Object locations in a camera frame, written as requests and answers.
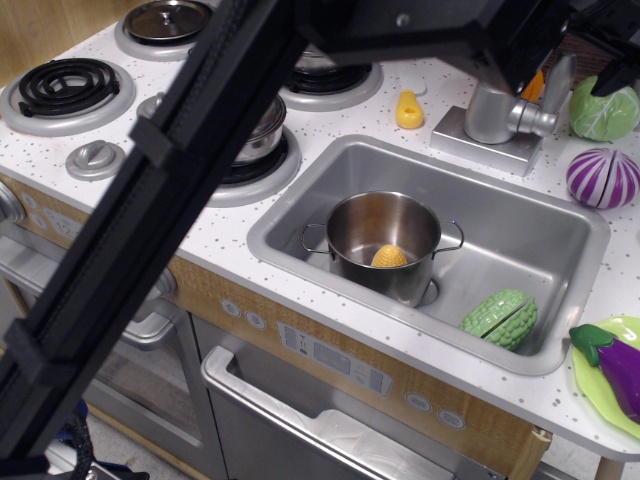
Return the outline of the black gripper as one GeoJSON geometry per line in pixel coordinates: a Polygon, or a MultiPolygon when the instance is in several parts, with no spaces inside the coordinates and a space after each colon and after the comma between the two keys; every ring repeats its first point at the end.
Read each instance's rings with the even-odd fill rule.
{"type": "Polygon", "coordinates": [[[569,31],[612,55],[591,89],[606,97],[639,79],[639,2],[636,0],[573,0],[569,31]]]}

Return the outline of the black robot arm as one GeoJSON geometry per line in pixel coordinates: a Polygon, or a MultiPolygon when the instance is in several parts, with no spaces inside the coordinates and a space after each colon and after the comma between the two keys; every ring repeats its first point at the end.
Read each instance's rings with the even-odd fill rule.
{"type": "Polygon", "coordinates": [[[197,315],[223,300],[264,319],[286,321],[393,377],[378,397],[316,368],[270,335],[252,342],[297,370],[394,418],[422,440],[475,459],[508,478],[526,478],[523,463],[535,428],[559,434],[603,457],[635,462],[639,442],[608,424],[582,397],[569,395],[564,353],[568,330],[583,313],[622,305],[636,295],[627,260],[614,279],[601,265],[610,228],[598,213],[395,148],[372,134],[306,142],[313,161],[260,219],[270,226],[308,193],[314,174],[332,185],[355,181],[365,159],[385,181],[416,186],[440,213],[459,213],[476,248],[533,267],[561,266],[566,281],[551,290],[554,312],[539,353],[521,358],[426,317],[419,326],[391,318],[380,298],[349,299],[332,275],[314,284],[267,261],[257,243],[232,252],[247,235],[247,212],[207,226],[205,198],[249,135],[307,42],[348,64],[452,56],[466,72],[517,90],[556,47],[566,29],[623,49],[631,33],[604,18],[600,1],[256,1],[229,2],[209,26],[159,113],[133,127],[133,150],[103,194],[35,311],[13,332],[19,343],[1,366],[1,452],[32,460],[96,374],[115,338],[142,304],[172,254],[202,260],[184,290],[203,295],[197,315]],[[553,392],[565,396],[552,399],[553,392]]]}

